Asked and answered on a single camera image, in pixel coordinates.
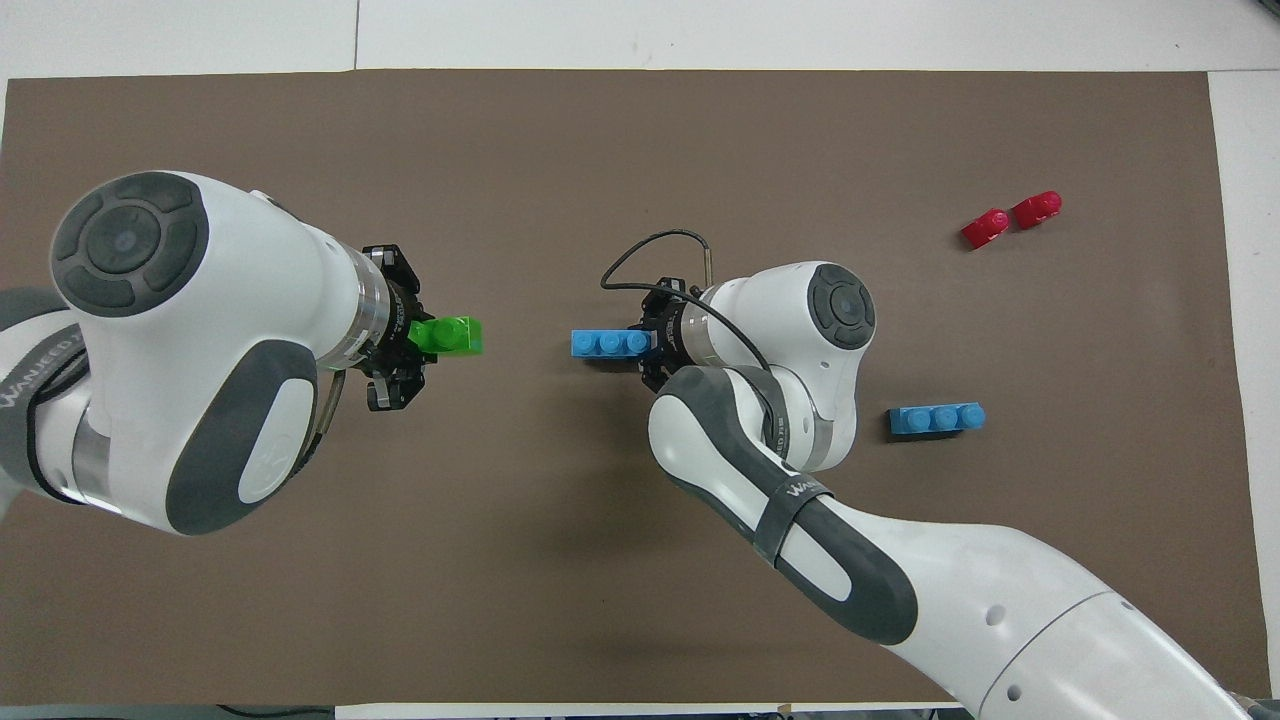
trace black strap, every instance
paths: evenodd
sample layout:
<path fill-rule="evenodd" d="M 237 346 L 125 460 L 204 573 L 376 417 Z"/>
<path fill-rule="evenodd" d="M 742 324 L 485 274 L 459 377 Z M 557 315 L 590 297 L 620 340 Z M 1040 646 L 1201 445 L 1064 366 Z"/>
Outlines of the black strap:
<path fill-rule="evenodd" d="M 769 502 L 764 506 L 760 521 L 755 525 L 755 536 L 751 544 L 755 551 L 764 557 L 769 565 L 778 566 L 778 556 L 782 555 L 782 541 L 787 537 L 787 530 L 795 524 L 800 509 L 819 495 L 831 495 L 827 486 L 813 479 L 810 475 L 794 475 L 788 482 L 780 484 Z"/>
<path fill-rule="evenodd" d="M 67 304 L 49 287 L 0 290 L 0 332 L 37 315 L 65 310 Z"/>
<path fill-rule="evenodd" d="M 72 505 L 82 505 L 59 492 L 40 471 L 36 457 L 36 409 L 76 384 L 88 372 L 79 325 L 68 325 L 40 341 L 4 380 L 0 380 L 0 437 L 26 437 L 27 442 L 0 443 L 0 471 L 19 484 L 44 491 Z"/>
<path fill-rule="evenodd" d="M 782 386 L 768 370 L 760 368 L 740 366 L 732 370 L 746 380 L 764 410 L 764 423 L 760 428 L 764 446 L 778 457 L 786 457 L 791 448 L 791 428 L 787 425 L 787 402 L 782 395 Z"/>

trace red lego brick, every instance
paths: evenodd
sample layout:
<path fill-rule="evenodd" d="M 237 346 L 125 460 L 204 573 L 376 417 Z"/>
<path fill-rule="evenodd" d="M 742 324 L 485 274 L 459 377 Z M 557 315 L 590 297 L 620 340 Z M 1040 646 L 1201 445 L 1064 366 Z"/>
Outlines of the red lego brick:
<path fill-rule="evenodd" d="M 1014 218 L 1018 218 L 1018 225 L 1023 229 L 1034 228 L 1061 211 L 1062 196 L 1052 190 L 1014 205 Z"/>
<path fill-rule="evenodd" d="M 992 208 L 977 220 L 965 225 L 960 233 L 969 238 L 969 245 L 974 250 L 978 250 L 983 245 L 996 240 L 996 236 L 1006 229 L 1009 229 L 1009 214 L 998 208 Z"/>

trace toy brick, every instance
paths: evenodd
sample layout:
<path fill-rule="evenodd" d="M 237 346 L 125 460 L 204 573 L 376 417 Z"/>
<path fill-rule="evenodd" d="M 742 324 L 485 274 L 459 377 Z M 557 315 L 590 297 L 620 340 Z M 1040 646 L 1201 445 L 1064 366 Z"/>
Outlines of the toy brick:
<path fill-rule="evenodd" d="M 635 360 L 653 347 L 646 331 L 573 331 L 570 352 L 593 360 Z"/>
<path fill-rule="evenodd" d="M 1062 196 L 1053 192 L 1042 192 L 1014 205 L 1014 218 L 1023 229 L 1033 228 L 1044 220 L 1062 211 Z"/>
<path fill-rule="evenodd" d="M 977 402 L 915 405 L 888 411 L 890 432 L 896 436 L 975 430 L 987 421 Z"/>
<path fill-rule="evenodd" d="M 996 236 L 1009 229 L 1009 214 L 998 208 L 992 208 L 983 213 L 977 220 L 965 225 L 961 234 L 969 240 L 969 245 L 978 250 L 983 245 L 996 240 Z"/>

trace lego brick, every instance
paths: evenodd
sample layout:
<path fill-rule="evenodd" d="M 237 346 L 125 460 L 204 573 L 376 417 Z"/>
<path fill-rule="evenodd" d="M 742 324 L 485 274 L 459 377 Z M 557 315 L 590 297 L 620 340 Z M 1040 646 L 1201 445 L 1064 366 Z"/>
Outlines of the lego brick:
<path fill-rule="evenodd" d="M 408 340 L 428 355 L 480 355 L 484 351 L 480 320 L 466 315 L 413 320 Z"/>
<path fill-rule="evenodd" d="M 996 240 L 996 236 L 1009 229 L 1009 213 L 998 208 L 992 208 L 983 213 L 977 220 L 965 225 L 961 234 L 969 240 L 969 245 L 978 250 L 983 245 Z"/>
<path fill-rule="evenodd" d="M 573 331 L 570 351 L 573 357 L 635 360 L 653 347 L 646 331 Z"/>
<path fill-rule="evenodd" d="M 1050 190 L 1014 205 L 1018 227 L 1033 228 L 1062 211 L 1062 196 Z"/>
<path fill-rule="evenodd" d="M 915 405 L 888 411 L 890 432 L 896 436 L 975 430 L 987 421 L 977 402 Z"/>

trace blue lego brick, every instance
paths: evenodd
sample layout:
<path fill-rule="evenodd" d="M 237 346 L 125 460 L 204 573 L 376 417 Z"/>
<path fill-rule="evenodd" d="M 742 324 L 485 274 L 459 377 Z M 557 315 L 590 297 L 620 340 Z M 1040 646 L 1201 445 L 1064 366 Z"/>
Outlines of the blue lego brick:
<path fill-rule="evenodd" d="M 986 421 L 987 413 L 977 402 L 916 405 L 888 411 L 888 427 L 896 436 L 975 430 Z"/>
<path fill-rule="evenodd" d="M 646 331 L 573 331 L 570 350 L 573 357 L 593 360 L 635 360 L 653 347 Z"/>

